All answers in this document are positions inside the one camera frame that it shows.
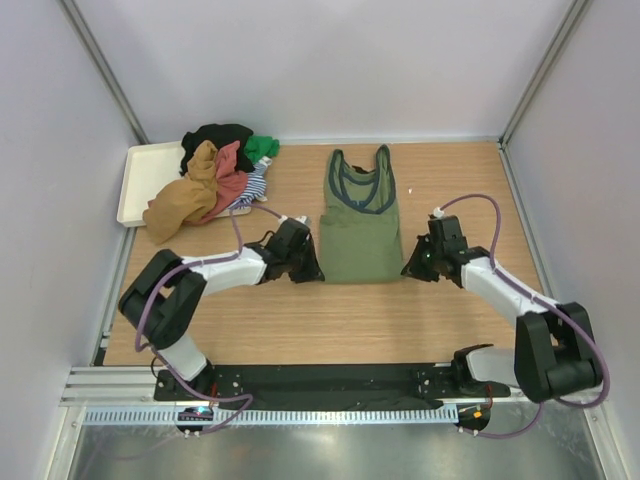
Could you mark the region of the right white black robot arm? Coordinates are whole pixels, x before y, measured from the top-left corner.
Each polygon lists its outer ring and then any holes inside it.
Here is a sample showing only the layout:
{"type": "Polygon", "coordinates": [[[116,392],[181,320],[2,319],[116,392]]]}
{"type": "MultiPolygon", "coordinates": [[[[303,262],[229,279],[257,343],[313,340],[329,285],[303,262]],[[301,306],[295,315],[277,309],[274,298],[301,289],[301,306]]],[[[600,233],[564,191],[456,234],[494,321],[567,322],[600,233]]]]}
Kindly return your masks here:
{"type": "Polygon", "coordinates": [[[511,349],[482,344],[457,352],[460,365],[450,372],[454,390],[472,396],[486,382],[497,382],[537,404],[570,405],[571,396],[581,392],[593,393],[588,406],[601,404],[610,378],[586,309],[540,294],[504,270],[493,250],[469,246],[457,216],[436,210],[427,225],[403,275],[426,282],[447,279],[483,299],[515,330],[511,349]]]}

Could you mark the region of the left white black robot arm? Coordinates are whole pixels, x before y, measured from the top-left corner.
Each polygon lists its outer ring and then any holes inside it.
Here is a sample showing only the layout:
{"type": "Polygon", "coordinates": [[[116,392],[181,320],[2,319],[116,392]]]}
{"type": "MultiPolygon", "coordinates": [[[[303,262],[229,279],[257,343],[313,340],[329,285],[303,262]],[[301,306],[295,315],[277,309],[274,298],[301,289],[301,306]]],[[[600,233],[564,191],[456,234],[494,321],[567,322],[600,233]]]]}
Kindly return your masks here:
{"type": "Polygon", "coordinates": [[[199,400],[214,384],[214,367],[188,334],[200,300],[283,275],[294,283],[324,279],[306,216],[282,217],[275,232],[227,254],[181,257],[161,250],[121,296],[118,310],[136,330],[135,350],[152,350],[178,389],[199,400]]]}

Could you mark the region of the tan brown tank top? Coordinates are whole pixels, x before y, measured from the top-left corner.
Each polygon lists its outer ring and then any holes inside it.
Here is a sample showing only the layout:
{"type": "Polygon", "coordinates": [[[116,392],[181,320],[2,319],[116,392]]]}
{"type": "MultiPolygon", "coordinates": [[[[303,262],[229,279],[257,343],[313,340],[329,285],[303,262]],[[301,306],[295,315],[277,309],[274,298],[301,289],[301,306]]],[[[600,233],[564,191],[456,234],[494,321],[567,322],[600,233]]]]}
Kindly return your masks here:
{"type": "Polygon", "coordinates": [[[185,223],[200,220],[217,203],[218,149],[206,140],[187,162],[187,173],[164,186],[148,203],[143,220],[150,239],[162,244],[185,223]]]}

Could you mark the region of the olive green printed tank top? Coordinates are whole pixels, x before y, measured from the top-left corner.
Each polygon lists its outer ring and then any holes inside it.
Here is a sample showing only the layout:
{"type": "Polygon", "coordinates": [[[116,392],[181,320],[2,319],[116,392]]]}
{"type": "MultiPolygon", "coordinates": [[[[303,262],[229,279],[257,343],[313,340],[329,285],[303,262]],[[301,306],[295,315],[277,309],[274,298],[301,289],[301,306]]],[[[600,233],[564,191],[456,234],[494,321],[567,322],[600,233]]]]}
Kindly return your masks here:
{"type": "Polygon", "coordinates": [[[319,263],[330,284],[382,284],[401,277],[403,249],[395,175],[388,146],[371,170],[331,154],[324,179],[319,263]]]}

